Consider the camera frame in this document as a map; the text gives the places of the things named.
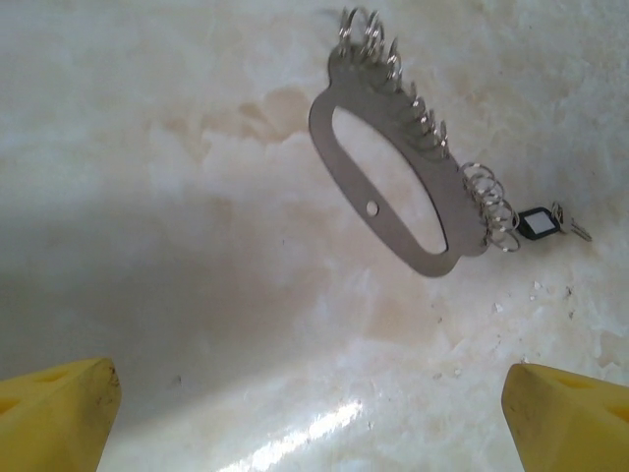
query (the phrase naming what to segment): stain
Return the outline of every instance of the stain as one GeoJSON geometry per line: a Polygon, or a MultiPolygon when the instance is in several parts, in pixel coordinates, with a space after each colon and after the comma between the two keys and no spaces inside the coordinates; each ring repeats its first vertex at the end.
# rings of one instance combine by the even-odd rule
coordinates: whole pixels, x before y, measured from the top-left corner
{"type": "Polygon", "coordinates": [[[290,202],[284,204],[283,213],[286,220],[291,221],[292,225],[296,225],[298,229],[308,233],[316,230],[317,236],[326,237],[329,240],[331,238],[327,238],[328,234],[321,233],[321,231],[334,232],[334,227],[342,216],[342,209],[339,207],[318,208],[310,203],[290,202]]]}
{"type": "Polygon", "coordinates": [[[210,197],[207,202],[207,211],[211,213],[212,221],[222,227],[229,227],[234,219],[234,203],[223,197],[210,197]]]}
{"type": "Polygon", "coordinates": [[[448,431],[447,419],[445,417],[432,417],[427,424],[427,431],[434,440],[441,439],[444,433],[448,431]]]}
{"type": "Polygon", "coordinates": [[[621,359],[629,358],[627,340],[613,332],[603,331],[600,334],[600,356],[597,359],[599,366],[605,368],[609,364],[622,366],[621,359]]]}
{"type": "Polygon", "coordinates": [[[470,80],[469,68],[462,65],[451,66],[446,73],[456,96],[464,96],[473,88],[470,80]]]}
{"type": "Polygon", "coordinates": [[[118,375],[116,374],[116,369],[113,367],[109,368],[109,384],[114,388],[118,388],[120,386],[120,379],[118,379],[118,375]]]}
{"type": "Polygon", "coordinates": [[[486,12],[485,3],[482,0],[472,0],[469,6],[470,6],[470,9],[475,13],[483,14],[486,12]]]}
{"type": "Polygon", "coordinates": [[[279,88],[260,102],[247,101],[236,109],[206,113],[203,130],[262,143],[282,143],[296,133],[308,131],[310,101],[298,88],[279,88]]]}
{"type": "Polygon", "coordinates": [[[373,301],[373,319],[366,336],[401,344],[429,340],[429,329],[423,328],[422,317],[410,306],[411,298],[382,295],[373,301]]]}
{"type": "Polygon", "coordinates": [[[211,141],[203,136],[204,128],[201,126],[201,119],[196,116],[194,107],[189,104],[166,108],[160,115],[147,124],[148,128],[161,127],[177,139],[195,162],[203,162],[211,150],[211,141]]]}

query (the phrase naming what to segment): key holder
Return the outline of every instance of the key holder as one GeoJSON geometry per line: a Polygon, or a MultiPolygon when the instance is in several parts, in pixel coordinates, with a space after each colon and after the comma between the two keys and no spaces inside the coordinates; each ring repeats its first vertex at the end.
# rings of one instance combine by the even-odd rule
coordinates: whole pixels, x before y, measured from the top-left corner
{"type": "Polygon", "coordinates": [[[397,39],[384,55],[384,27],[378,13],[344,10],[339,36],[328,61],[330,86],[313,103],[310,131],[323,163],[358,215],[393,253],[430,277],[445,275],[462,256],[483,254],[489,244],[505,252],[517,251],[520,243],[512,232],[517,213],[504,200],[502,185],[481,164],[459,166],[448,148],[445,122],[437,129],[434,112],[426,109],[415,84],[404,90],[397,39]],[[363,40],[352,42],[357,14],[367,27],[363,40]],[[378,130],[404,156],[429,194],[443,232],[444,252],[433,254],[419,244],[340,146],[332,127],[337,107],[378,130]]]}

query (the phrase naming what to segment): white marble surface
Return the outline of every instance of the white marble surface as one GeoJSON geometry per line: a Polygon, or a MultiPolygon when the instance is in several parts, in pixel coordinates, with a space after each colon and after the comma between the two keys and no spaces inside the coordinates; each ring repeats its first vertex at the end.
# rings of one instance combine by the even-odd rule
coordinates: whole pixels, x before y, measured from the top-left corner
{"type": "MultiPolygon", "coordinates": [[[[111,356],[101,472],[518,471],[512,363],[629,384],[626,1],[368,5],[458,160],[595,238],[437,280],[379,243],[311,143],[342,6],[0,5],[0,375],[111,356]]],[[[438,246],[395,157],[337,124],[438,246]]]]}

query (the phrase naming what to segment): yellow plastic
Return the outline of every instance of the yellow plastic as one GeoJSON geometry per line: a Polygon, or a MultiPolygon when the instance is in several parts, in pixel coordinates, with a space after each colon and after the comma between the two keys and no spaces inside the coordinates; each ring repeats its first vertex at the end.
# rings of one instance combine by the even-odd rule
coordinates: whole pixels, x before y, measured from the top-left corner
{"type": "Polygon", "coordinates": [[[120,399],[109,359],[0,382],[0,471],[95,471],[120,399]]]}
{"type": "Polygon", "coordinates": [[[502,410],[527,472],[629,471],[629,388],[515,365],[502,410]]]}

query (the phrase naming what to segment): small hole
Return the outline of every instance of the small hole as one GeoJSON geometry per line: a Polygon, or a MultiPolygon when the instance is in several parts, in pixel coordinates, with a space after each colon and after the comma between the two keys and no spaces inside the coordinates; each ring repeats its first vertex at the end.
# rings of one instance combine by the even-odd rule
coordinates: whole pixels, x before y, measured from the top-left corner
{"type": "Polygon", "coordinates": [[[376,202],[370,201],[367,203],[367,214],[369,216],[374,217],[378,214],[379,211],[380,207],[377,205],[376,202]]]}
{"type": "Polygon", "coordinates": [[[617,416],[621,420],[629,423],[629,407],[627,406],[612,406],[607,408],[607,411],[614,416],[617,416]]]}
{"type": "MultiPolygon", "coordinates": [[[[436,209],[404,155],[378,130],[340,107],[334,110],[332,128],[338,143],[379,193],[367,194],[361,205],[373,199],[379,206],[386,203],[426,251],[445,251],[447,244],[436,209]]],[[[372,219],[364,208],[363,217],[372,219]]],[[[376,217],[384,216],[378,211],[376,217]]]]}
{"type": "Polygon", "coordinates": [[[40,377],[39,379],[35,379],[36,382],[41,382],[44,384],[50,384],[52,382],[56,382],[62,377],[65,377],[67,372],[55,372],[54,374],[48,374],[47,376],[40,377]]]}
{"type": "Polygon", "coordinates": [[[570,388],[594,388],[594,386],[590,385],[589,383],[576,381],[574,379],[557,379],[557,381],[560,384],[569,386],[570,388]]]}
{"type": "Polygon", "coordinates": [[[20,400],[16,400],[15,398],[0,398],[0,416],[4,415],[18,403],[20,403],[20,400]]]}

